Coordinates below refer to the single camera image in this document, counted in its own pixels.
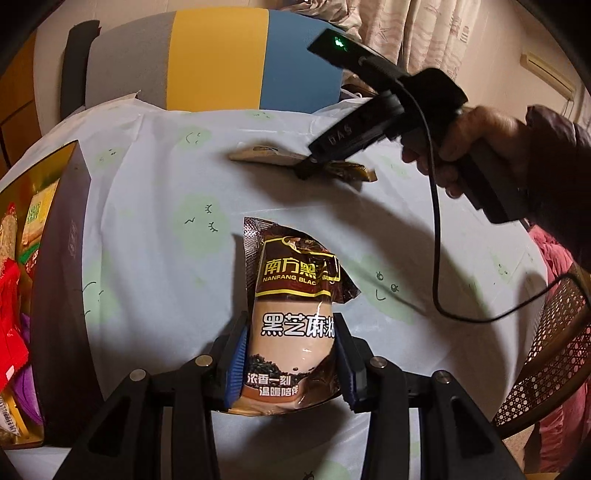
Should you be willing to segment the person's right hand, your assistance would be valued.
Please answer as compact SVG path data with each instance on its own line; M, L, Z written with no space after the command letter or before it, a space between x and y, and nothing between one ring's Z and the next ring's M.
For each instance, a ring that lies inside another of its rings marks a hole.
M438 155L445 164L436 168L436 184L450 198L463 195L454 162L466 155L478 141L487 143L502 158L502 164L510 168L517 186L524 188L532 158L532 131L517 118L487 106L466 110L450 126L438 147Z

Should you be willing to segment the dark jacket sleeve forearm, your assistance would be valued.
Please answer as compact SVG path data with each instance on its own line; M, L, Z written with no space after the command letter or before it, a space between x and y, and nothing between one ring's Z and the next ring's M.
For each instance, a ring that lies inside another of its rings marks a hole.
M553 110L528 108L530 218L590 269L590 134Z

